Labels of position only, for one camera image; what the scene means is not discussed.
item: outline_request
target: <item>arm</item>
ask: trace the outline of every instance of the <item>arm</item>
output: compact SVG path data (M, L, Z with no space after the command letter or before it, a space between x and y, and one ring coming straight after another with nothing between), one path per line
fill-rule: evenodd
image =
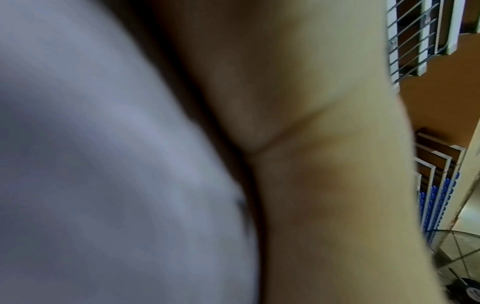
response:
M154 2L256 177L267 302L441 302L386 75L384 2Z

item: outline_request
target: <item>black fan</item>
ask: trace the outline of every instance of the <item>black fan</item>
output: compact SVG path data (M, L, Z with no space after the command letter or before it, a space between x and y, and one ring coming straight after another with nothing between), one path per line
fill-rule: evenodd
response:
M434 264L448 299L458 304L480 303L480 236L451 230L430 234Z

